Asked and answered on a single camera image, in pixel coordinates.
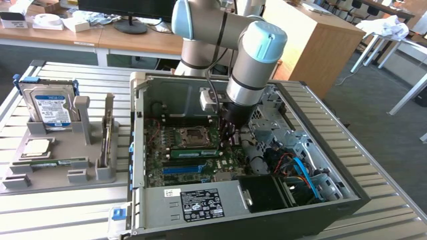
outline light blue joint cap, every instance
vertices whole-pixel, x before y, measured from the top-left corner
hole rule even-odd
[[[172,32],[186,39],[194,39],[192,13],[188,0],[178,0],[172,14]]]
[[[243,49],[259,62],[271,64],[283,54],[288,36],[274,24],[264,21],[254,21],[242,38]]]

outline metal slat surface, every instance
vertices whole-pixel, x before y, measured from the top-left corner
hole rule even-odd
[[[108,91],[115,93],[114,114],[120,123],[118,148],[118,175],[127,179],[128,145],[131,137],[128,80],[134,69],[99,67],[80,64],[47,62],[39,76],[51,79],[75,77],[80,81],[83,96],[91,97],[90,120],[102,121],[104,100]],[[334,119],[322,101],[299,82],[284,82],[290,94],[313,119],[351,174],[374,199],[353,216],[337,221],[319,235],[306,239],[422,239],[427,226],[419,217],[411,199],[397,192],[398,185],[378,169],[365,149]],[[8,169],[15,148],[27,129],[28,111],[22,97],[16,98],[12,116],[0,130],[0,174]],[[302,129],[298,120],[291,122]],[[4,239],[43,239],[62,236],[62,239],[107,239],[107,217],[110,207],[126,201],[127,186],[43,192],[0,197],[0,237]],[[32,221],[36,216],[46,220]]]

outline hard drive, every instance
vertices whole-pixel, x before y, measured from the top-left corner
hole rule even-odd
[[[47,130],[70,129],[72,122],[80,121],[75,108],[75,96],[79,95],[79,83],[71,80],[43,80],[26,77],[19,89],[27,104],[31,120],[44,123]]]

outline motherboard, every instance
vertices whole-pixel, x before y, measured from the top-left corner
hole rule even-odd
[[[231,181],[246,175],[239,135],[220,145],[218,118],[146,120],[148,187]]]

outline warning label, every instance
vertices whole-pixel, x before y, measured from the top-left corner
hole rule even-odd
[[[186,222],[224,217],[219,190],[216,188],[180,192]]]

